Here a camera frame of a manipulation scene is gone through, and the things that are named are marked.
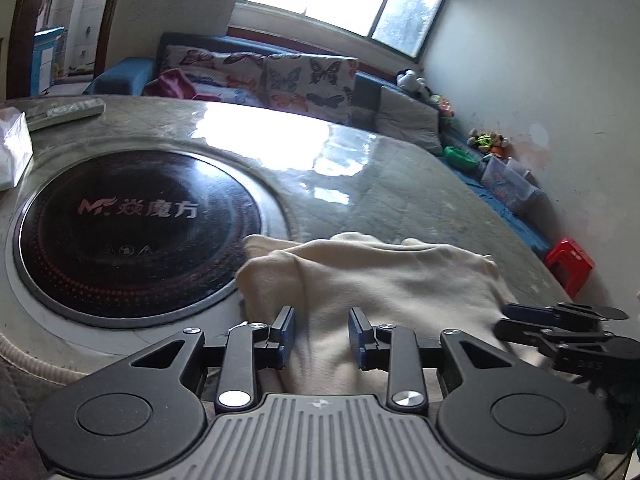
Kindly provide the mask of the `green plastic bowl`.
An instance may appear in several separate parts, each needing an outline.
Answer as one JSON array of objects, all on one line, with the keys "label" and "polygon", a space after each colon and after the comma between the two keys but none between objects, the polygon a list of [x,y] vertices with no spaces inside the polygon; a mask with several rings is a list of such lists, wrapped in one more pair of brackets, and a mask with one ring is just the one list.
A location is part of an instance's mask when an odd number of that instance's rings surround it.
[{"label": "green plastic bowl", "polygon": [[448,164],[457,170],[470,172],[477,168],[478,161],[461,148],[446,146],[444,155]]}]

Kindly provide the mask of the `square butterfly cushion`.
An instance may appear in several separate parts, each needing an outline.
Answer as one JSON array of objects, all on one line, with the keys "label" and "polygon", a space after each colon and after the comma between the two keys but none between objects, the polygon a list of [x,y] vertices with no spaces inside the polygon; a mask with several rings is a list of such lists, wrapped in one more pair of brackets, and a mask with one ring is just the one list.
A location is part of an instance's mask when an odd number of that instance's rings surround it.
[{"label": "square butterfly cushion", "polygon": [[266,59],[266,98],[271,108],[346,125],[359,68],[356,58],[274,54]]}]

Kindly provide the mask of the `magenta cloth on sofa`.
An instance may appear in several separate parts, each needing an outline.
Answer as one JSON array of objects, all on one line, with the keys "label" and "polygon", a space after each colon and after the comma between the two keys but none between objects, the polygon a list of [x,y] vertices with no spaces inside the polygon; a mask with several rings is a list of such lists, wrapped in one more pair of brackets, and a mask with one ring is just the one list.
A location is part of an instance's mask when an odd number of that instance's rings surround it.
[{"label": "magenta cloth on sofa", "polygon": [[143,95],[188,101],[221,102],[220,96],[198,92],[180,68],[161,72],[156,79],[144,86]]}]

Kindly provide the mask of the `grey plain cushion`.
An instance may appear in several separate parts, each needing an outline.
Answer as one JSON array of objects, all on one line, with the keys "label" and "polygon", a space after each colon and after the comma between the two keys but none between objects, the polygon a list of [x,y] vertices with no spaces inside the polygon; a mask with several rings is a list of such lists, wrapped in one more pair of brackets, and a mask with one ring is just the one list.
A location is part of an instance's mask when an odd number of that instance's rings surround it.
[{"label": "grey plain cushion", "polygon": [[405,93],[383,87],[374,124],[383,136],[412,143],[436,156],[442,154],[438,111]]}]

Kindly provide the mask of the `clear plastic storage box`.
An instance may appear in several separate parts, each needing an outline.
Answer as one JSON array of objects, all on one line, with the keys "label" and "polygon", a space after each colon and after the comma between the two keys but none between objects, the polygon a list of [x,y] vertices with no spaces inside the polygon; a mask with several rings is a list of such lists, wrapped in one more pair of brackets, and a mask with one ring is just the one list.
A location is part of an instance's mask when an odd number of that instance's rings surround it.
[{"label": "clear plastic storage box", "polygon": [[480,184],[506,208],[519,216],[526,214],[529,208],[544,195],[540,188],[528,182],[509,168],[505,162],[494,156],[487,159]]}]

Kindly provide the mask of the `sealed tissue pack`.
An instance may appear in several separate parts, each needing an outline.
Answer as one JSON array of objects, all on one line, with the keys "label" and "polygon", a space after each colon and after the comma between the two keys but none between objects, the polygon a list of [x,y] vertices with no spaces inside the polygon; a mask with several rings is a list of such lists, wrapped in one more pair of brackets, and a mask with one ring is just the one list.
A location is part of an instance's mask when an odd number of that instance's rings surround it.
[{"label": "sealed tissue pack", "polygon": [[15,107],[0,110],[0,190],[16,188],[32,159],[32,138],[23,112]]}]

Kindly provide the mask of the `blue corner sofa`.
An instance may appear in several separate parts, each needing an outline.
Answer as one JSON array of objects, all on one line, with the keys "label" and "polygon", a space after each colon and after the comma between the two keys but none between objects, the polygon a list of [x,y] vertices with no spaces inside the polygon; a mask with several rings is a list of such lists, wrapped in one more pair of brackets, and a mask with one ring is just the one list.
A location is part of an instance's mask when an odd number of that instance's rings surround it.
[{"label": "blue corner sofa", "polygon": [[376,78],[352,55],[284,50],[229,36],[165,32],[155,58],[125,58],[93,79],[92,94],[168,96],[283,110],[355,127],[424,148],[462,174],[540,258],[550,244],[524,221],[541,196],[512,167],[454,138],[448,116],[427,90]]}]

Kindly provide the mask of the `small plush toys pile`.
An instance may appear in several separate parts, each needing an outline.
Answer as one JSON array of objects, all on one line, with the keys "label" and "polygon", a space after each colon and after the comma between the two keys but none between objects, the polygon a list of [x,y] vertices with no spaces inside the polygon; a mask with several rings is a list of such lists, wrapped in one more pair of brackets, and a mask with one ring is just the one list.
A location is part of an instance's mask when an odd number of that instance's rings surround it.
[{"label": "small plush toys pile", "polygon": [[494,130],[485,131],[471,129],[468,137],[468,145],[484,155],[492,155],[505,158],[510,140]]}]

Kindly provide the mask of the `blue white small cabinet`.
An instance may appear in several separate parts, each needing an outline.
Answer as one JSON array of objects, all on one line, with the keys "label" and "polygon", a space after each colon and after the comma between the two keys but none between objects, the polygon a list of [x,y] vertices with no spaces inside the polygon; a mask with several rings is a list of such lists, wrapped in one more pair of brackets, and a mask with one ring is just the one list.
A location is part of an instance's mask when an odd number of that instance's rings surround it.
[{"label": "blue white small cabinet", "polygon": [[55,52],[58,40],[65,32],[62,26],[35,32],[30,69],[29,95],[39,96],[49,90],[54,83]]}]

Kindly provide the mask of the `long butterfly cushion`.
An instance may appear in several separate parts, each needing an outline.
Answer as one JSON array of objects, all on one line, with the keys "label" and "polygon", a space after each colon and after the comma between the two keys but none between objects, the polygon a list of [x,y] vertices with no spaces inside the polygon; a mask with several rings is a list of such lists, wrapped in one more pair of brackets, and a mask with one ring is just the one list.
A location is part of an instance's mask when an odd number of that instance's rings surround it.
[{"label": "long butterfly cushion", "polygon": [[224,102],[266,105],[265,55],[252,52],[216,52],[170,44],[160,71],[181,70],[199,94],[218,96]]}]

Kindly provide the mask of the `grey remote control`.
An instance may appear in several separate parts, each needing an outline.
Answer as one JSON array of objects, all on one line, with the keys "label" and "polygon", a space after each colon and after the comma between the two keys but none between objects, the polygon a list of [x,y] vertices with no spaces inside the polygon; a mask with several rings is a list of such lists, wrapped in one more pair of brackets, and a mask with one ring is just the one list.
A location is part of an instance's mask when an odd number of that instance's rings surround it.
[{"label": "grey remote control", "polygon": [[33,108],[26,112],[26,124],[30,131],[37,131],[100,116],[105,110],[106,103],[98,98],[45,108]]}]

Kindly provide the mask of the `black round induction cooktop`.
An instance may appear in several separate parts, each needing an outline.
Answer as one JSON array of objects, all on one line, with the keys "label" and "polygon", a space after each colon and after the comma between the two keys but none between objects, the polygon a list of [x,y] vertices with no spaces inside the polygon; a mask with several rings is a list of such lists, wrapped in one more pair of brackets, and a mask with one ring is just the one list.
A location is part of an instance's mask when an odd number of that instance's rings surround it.
[{"label": "black round induction cooktop", "polygon": [[13,257],[29,291],[63,318],[151,327],[226,299],[242,241],[261,229],[254,196],[212,162],[116,152],[63,170],[32,196]]}]

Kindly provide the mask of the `red plastic stool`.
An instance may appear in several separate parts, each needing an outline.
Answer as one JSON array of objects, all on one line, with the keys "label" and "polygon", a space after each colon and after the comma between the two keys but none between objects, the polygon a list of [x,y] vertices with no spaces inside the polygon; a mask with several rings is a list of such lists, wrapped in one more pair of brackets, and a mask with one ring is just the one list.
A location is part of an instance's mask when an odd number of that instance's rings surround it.
[{"label": "red plastic stool", "polygon": [[572,238],[563,238],[544,257],[544,265],[575,299],[596,267],[594,261]]}]

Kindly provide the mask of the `panda plush toy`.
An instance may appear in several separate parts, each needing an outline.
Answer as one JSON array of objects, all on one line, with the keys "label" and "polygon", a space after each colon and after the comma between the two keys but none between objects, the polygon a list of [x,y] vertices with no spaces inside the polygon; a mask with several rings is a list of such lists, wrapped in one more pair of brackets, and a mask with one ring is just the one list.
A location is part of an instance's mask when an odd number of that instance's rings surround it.
[{"label": "panda plush toy", "polygon": [[432,92],[414,70],[402,70],[396,75],[396,84],[403,92],[417,100],[427,101]]}]

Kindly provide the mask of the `cream beige garment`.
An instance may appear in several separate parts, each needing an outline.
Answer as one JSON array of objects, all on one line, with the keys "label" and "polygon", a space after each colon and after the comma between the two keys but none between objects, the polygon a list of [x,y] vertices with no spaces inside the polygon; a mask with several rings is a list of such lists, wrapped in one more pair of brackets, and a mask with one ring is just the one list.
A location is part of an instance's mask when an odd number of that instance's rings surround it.
[{"label": "cream beige garment", "polygon": [[458,328],[488,342],[504,304],[514,300],[518,272],[536,258],[482,255],[449,244],[406,238],[388,244],[358,232],[296,243],[263,235],[244,242],[236,284],[250,321],[270,322],[282,307],[295,313],[295,341],[284,370],[263,370],[272,393],[385,393],[386,375],[358,370],[348,339],[348,311],[373,324],[438,338]]}]

